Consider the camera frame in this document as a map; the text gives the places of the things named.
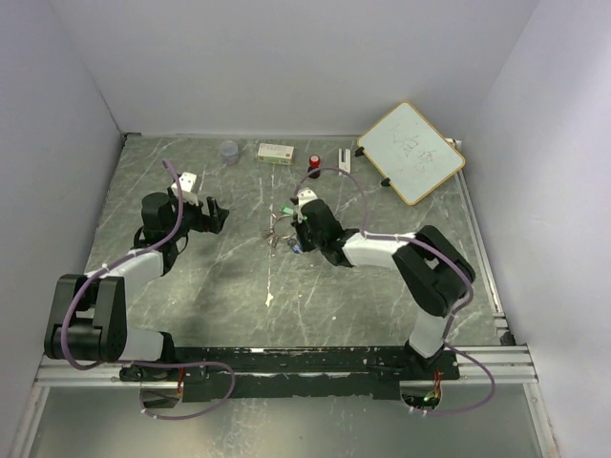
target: robotic arm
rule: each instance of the robotic arm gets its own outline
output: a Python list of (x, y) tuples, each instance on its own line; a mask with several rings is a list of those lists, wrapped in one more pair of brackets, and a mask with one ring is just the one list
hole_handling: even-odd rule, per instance
[[(358, 229), (344, 229), (310, 189), (302, 189), (296, 200), (292, 224), (303, 251), (318, 248), (336, 266), (374, 265), (401, 274), (419, 307), (405, 348), (424, 365), (434, 362), (443, 350), (443, 334), (452, 307), (467, 292), (464, 282), (448, 265), (413, 243), (398, 238), (366, 239)], [(424, 241), (446, 255), (473, 283), (473, 268), (436, 228), (425, 226), (403, 236)]]
[[(69, 346), (77, 360), (107, 363), (117, 360), (174, 361), (174, 342), (170, 334), (129, 327), (126, 303), (146, 283), (172, 269), (180, 254), (178, 242), (185, 239), (184, 250), (191, 230), (213, 234), (221, 231), (229, 211), (219, 207), (214, 198), (207, 198), (208, 215), (205, 215), (203, 203), (194, 191), (196, 186), (195, 175), (184, 173), (180, 176), (184, 201), (182, 220), (179, 230), (170, 240), (158, 250), (127, 260), (88, 288), (68, 329)], [(177, 208), (176, 184), (170, 186), (167, 193), (146, 196), (142, 200), (142, 226), (134, 235), (130, 253), (146, 249), (167, 237), (176, 224)], [(57, 282), (44, 341), (45, 354), (49, 358), (63, 359), (60, 344), (62, 322), (76, 291), (93, 273), (64, 275)]]

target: wall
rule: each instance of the wall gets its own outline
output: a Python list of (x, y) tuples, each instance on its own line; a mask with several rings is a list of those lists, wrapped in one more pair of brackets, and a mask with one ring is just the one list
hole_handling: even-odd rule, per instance
[(30, 394), (54, 283), (82, 269), (120, 136), (44, 0), (0, 3), (0, 457)]
[(611, 447), (609, 24), (607, 1), (542, 1), (463, 145), (499, 294), (565, 457)]
[(123, 132), (464, 135), (537, 0), (51, 0)]

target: gray marble surface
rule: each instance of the gray marble surface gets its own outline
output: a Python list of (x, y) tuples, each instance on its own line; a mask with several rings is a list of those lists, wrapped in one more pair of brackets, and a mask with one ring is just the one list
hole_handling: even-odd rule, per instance
[[(172, 333), (177, 345), (361, 345), (403, 344), (416, 305), (401, 277), (374, 268), (341, 268), (318, 253), (296, 255), (285, 244), (271, 249), (261, 231), (270, 207), (290, 204), (310, 155), (337, 165), (338, 148), (350, 139), (237, 140), (240, 162), (224, 166), (220, 139), (130, 137), (117, 166), (95, 234), (88, 269), (131, 248), (141, 224), (140, 201), (161, 191), (171, 178), (161, 165), (204, 176), (200, 199), (215, 197), (231, 214), (219, 235), (192, 233), (187, 250), (165, 277), (148, 283), (128, 304), (130, 326)], [(295, 147), (293, 166), (257, 162), (260, 142)], [(370, 231), (403, 233), (437, 226), (465, 255), (477, 274), (475, 298), (455, 321), (451, 340), (459, 345), (499, 344), (493, 308), (477, 260), (467, 209), (451, 178), (417, 205), (406, 205), (366, 157), (352, 159), (366, 189)], [(358, 227), (363, 202), (352, 182), (333, 173), (308, 186), (335, 211), (344, 227)]]

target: cardboard box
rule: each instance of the cardboard box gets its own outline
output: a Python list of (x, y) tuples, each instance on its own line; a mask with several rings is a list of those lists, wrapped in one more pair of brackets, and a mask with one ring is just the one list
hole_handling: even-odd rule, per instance
[(294, 149), (293, 146), (262, 143), (259, 145), (257, 159), (260, 162), (267, 162), (268, 164), (292, 165)]

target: whiteboard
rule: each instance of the whiteboard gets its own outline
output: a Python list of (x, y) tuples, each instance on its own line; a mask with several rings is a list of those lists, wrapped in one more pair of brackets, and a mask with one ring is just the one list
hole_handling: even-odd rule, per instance
[(358, 145), (408, 205), (418, 203), (465, 165), (465, 158), (410, 102), (384, 116)]

